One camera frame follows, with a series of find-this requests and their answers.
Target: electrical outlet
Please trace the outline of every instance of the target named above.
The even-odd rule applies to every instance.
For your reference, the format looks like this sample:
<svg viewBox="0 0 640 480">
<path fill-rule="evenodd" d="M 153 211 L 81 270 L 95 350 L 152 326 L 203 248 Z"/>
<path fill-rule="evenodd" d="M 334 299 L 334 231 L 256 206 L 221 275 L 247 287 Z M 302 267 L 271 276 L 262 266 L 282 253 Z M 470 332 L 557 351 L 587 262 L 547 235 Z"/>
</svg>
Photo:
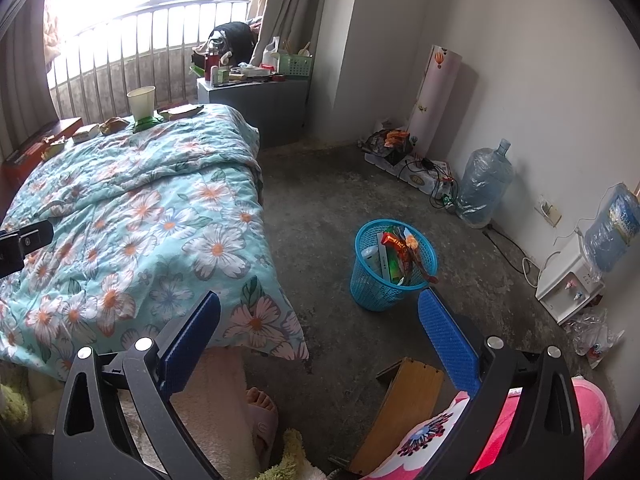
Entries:
<svg viewBox="0 0 640 480">
<path fill-rule="evenodd" d="M 550 204 L 548 200 L 546 200 L 542 195 L 540 195 L 535 209 L 544 217 L 546 222 L 551 225 L 551 227 L 556 227 L 558 225 L 558 222 L 562 218 L 562 215 L 558 211 L 558 208 Z"/>
</svg>

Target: red bottle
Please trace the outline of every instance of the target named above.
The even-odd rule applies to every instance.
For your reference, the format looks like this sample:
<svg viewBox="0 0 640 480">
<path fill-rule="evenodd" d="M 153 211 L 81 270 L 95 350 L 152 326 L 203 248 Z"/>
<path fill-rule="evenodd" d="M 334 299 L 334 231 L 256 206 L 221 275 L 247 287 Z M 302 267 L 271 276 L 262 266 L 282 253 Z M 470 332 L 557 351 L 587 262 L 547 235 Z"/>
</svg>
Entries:
<svg viewBox="0 0 640 480">
<path fill-rule="evenodd" d="M 211 45 L 204 55 L 204 81 L 211 80 L 212 66 L 220 66 L 220 56 L 217 48 Z"/>
</svg>

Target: blue wastebasket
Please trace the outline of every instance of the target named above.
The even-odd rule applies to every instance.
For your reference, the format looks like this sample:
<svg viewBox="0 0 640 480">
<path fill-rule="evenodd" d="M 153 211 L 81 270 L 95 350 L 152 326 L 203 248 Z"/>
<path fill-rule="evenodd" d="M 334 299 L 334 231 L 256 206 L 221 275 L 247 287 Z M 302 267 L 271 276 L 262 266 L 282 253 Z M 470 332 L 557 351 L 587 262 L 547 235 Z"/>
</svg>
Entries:
<svg viewBox="0 0 640 480">
<path fill-rule="evenodd" d="M 378 233 L 384 232 L 389 225 L 397 225 L 402 231 L 408 228 L 409 231 L 418 240 L 420 247 L 420 256 L 424 268 L 431 276 L 435 276 L 438 270 L 438 259 L 436 251 L 431 244 L 416 229 L 404 222 L 398 220 L 374 220 L 363 225 L 356 235 L 355 251 L 356 262 L 353 265 L 353 274 L 351 275 L 351 295 L 357 304 L 367 310 L 381 312 L 394 306 L 398 301 L 402 300 L 408 292 L 412 290 L 420 290 L 428 283 L 414 265 L 409 286 L 395 285 L 378 276 L 365 263 L 362 257 L 362 250 L 376 246 L 378 244 Z"/>
</svg>

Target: pink slipper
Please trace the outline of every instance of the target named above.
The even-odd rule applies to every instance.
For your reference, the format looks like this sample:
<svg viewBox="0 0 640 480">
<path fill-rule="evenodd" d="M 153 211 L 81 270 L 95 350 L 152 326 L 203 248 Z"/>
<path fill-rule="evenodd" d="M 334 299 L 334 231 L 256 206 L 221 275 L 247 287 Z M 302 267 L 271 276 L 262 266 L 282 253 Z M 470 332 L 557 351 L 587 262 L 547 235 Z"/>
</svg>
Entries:
<svg viewBox="0 0 640 480">
<path fill-rule="evenodd" d="M 264 442 L 264 451 L 258 457 L 260 468 L 264 471 L 269 466 L 271 449 L 273 449 L 273 441 L 276 438 L 278 409 L 275 405 L 273 410 L 265 410 L 255 404 L 249 404 L 249 410 L 254 420 L 255 436 Z"/>
</svg>

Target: bolt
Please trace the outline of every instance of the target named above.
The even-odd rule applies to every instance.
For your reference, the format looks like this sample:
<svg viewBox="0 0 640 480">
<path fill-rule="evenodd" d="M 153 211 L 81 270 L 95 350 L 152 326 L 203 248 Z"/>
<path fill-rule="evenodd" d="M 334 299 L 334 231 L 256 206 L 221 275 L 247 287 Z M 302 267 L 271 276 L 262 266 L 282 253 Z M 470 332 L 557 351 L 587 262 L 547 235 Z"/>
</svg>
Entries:
<svg viewBox="0 0 640 480">
<path fill-rule="evenodd" d="M 489 345 L 489 348 L 493 348 L 494 350 L 499 350 L 504 346 L 504 341 L 500 339 L 497 335 L 492 335 L 487 338 L 486 343 Z"/>
<path fill-rule="evenodd" d="M 562 355 L 562 352 L 557 346 L 550 346 L 546 349 L 546 353 L 548 353 L 550 357 L 553 357 L 555 359 L 558 359 Z"/>
<path fill-rule="evenodd" d="M 144 352 L 145 350 L 149 350 L 151 345 L 153 344 L 153 340 L 149 337 L 141 337 L 136 341 L 136 350 Z"/>
<path fill-rule="evenodd" d="M 81 349 L 78 350 L 78 357 L 80 359 L 87 359 L 90 355 L 91 355 L 91 347 L 89 346 L 83 346 Z"/>
</svg>

